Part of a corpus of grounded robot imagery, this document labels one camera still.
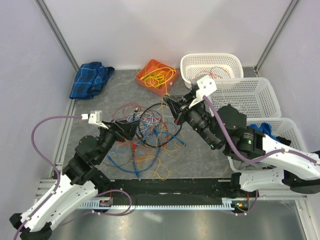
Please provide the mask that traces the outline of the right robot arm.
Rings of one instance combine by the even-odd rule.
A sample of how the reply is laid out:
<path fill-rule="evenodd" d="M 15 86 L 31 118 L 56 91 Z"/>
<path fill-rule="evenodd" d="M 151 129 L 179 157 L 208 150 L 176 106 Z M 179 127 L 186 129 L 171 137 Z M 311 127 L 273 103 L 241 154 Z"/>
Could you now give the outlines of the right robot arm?
<path fill-rule="evenodd" d="M 247 125 L 247 117 L 230 104 L 214 109 L 208 99 L 197 100 L 190 92 L 184 96 L 165 96 L 175 124 L 190 127 L 213 150 L 249 164 L 265 163 L 272 168 L 232 174 L 229 191 L 235 197 L 245 192 L 288 187 L 299 194 L 320 191 L 320 157 L 292 148 Z M 206 105 L 214 109 L 211 115 Z"/>

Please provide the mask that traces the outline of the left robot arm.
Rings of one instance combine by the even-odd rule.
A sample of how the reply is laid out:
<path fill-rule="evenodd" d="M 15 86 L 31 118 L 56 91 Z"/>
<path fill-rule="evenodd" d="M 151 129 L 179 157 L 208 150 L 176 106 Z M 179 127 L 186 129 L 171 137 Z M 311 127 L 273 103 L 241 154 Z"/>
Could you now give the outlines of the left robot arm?
<path fill-rule="evenodd" d="M 139 121 L 100 120 L 97 114 L 84 114 L 99 136 L 84 136 L 68 164 L 57 172 L 57 180 L 41 199 L 23 213 L 14 213 L 9 221 L 17 230 L 14 239 L 47 240 L 54 229 L 87 200 L 104 197 L 110 180 L 97 169 L 115 142 L 132 140 Z"/>

